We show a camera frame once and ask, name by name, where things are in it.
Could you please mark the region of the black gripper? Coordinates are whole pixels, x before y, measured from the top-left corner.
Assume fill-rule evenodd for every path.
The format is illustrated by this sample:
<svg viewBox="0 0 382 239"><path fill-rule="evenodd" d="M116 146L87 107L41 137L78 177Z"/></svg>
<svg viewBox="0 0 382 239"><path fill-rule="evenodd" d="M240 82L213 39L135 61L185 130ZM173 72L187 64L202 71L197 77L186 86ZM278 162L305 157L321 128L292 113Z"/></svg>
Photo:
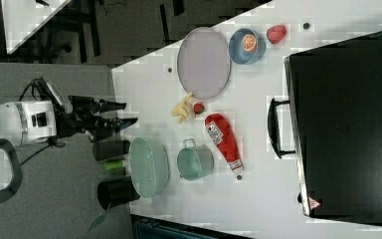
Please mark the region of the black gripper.
<svg viewBox="0 0 382 239"><path fill-rule="evenodd" d="M100 117L96 113L123 111L126 103L96 100L92 97L68 96L72 111L67 113L60 110L56 114L58 137L70 137L76 133L85 133L90 141L96 141L96 128ZM104 133L113 134L121 132L138 122L138 118L104 119L102 130Z"/></svg>

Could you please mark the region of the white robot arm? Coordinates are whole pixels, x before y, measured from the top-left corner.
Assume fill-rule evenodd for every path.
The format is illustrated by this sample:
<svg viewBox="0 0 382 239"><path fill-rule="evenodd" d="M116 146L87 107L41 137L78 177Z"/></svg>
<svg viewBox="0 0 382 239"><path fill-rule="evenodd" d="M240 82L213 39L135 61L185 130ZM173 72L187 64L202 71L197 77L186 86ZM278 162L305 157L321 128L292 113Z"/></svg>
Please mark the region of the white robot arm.
<svg viewBox="0 0 382 239"><path fill-rule="evenodd" d="M101 116L125 107L125 103L80 96L70 96L66 104L44 100L0 105L0 161L7 159L9 164L9 180L0 184L0 204L15 196L22 184L18 146L36 143L56 146L59 139L76 133L86 134L92 142L106 139L137 122L136 118Z"/></svg>

